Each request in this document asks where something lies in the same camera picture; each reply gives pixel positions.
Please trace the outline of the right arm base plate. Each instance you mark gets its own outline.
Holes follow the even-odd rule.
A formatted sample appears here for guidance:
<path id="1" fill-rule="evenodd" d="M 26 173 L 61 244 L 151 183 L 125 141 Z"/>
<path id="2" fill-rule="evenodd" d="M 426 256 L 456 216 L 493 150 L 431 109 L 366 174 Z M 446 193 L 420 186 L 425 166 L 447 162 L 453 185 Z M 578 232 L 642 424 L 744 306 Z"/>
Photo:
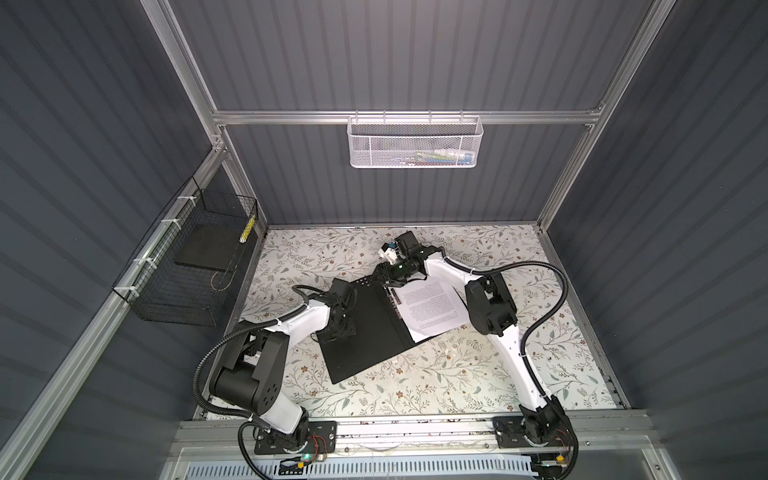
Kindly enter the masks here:
<path id="1" fill-rule="evenodd" d="M 497 444 L 501 448 L 563 447 L 571 450 L 574 440 L 562 419 L 504 415 L 492 418 Z"/>

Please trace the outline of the orange folder black inside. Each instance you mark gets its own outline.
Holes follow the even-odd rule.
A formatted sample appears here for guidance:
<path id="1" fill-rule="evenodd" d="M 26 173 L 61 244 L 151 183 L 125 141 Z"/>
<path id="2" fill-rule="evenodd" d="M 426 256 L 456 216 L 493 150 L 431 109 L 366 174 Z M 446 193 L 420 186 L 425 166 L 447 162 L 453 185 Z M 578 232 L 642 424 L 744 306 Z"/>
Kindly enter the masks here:
<path id="1" fill-rule="evenodd" d="M 364 370 L 404 353 L 430 340 L 415 343 L 395 310 L 388 288 L 371 276 L 353 284 L 357 301 L 351 310 L 357 333 L 334 342 L 317 334 L 331 382 L 338 384 Z"/>

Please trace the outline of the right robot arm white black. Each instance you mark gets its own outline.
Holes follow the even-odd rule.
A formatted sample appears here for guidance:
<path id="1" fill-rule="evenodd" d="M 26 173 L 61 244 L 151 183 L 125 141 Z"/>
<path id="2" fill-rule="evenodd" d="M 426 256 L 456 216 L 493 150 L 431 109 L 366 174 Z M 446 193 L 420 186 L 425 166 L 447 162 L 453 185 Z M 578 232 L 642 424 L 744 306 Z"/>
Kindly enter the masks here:
<path id="1" fill-rule="evenodd" d="M 464 291 L 469 322 L 496 347 L 513 380 L 523 415 L 522 429 L 530 444 L 545 446 L 557 437 L 575 436 L 564 407 L 545 388 L 527 352 L 529 337 L 564 306 L 569 295 L 569 283 L 560 268 L 548 262 L 527 260 L 480 270 L 453 260 L 442 247 L 420 243 L 411 231 L 382 244 L 378 255 L 383 261 L 376 266 L 374 277 L 388 287 L 403 287 L 420 273 L 426 280 L 442 281 Z M 561 294 L 550 310 L 521 332 L 518 309 L 503 273 L 523 267 L 551 271 Z"/>

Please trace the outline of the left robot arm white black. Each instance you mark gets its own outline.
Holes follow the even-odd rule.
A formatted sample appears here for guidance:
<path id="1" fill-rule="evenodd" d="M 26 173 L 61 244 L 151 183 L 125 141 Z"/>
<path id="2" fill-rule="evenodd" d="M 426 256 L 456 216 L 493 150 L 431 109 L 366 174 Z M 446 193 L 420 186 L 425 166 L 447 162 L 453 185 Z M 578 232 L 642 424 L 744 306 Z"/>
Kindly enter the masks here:
<path id="1" fill-rule="evenodd" d="M 254 421 L 284 436 L 304 440 L 308 413 L 281 392 L 289 350 L 306 338 L 342 339 L 355 333 L 351 310 L 358 294 L 353 284 L 335 279 L 327 290 L 295 285 L 295 309 L 260 323 L 242 321 L 204 357 L 211 368 L 208 391 L 230 406 L 213 405 L 200 391 L 198 405 L 218 415 Z"/>

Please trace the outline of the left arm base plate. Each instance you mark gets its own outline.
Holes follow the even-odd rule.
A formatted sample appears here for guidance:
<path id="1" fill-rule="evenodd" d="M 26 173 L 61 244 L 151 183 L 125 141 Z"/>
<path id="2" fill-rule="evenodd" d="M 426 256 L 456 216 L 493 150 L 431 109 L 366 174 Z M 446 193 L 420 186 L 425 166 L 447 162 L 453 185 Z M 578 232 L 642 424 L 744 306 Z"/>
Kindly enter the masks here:
<path id="1" fill-rule="evenodd" d="M 336 448 L 338 423 L 335 421 L 302 421 L 293 434 L 273 428 L 259 430 L 253 452 L 257 455 L 329 454 Z"/>

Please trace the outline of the printed paper sheet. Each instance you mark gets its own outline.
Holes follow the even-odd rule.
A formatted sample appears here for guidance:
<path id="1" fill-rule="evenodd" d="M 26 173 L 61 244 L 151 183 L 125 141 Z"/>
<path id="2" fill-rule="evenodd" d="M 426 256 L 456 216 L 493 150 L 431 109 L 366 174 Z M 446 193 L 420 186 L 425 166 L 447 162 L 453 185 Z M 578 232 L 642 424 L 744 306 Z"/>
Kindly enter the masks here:
<path id="1" fill-rule="evenodd" d="M 418 279 L 398 289 L 402 300 L 399 316 L 415 343 L 470 322 L 464 302 L 445 282 Z"/>

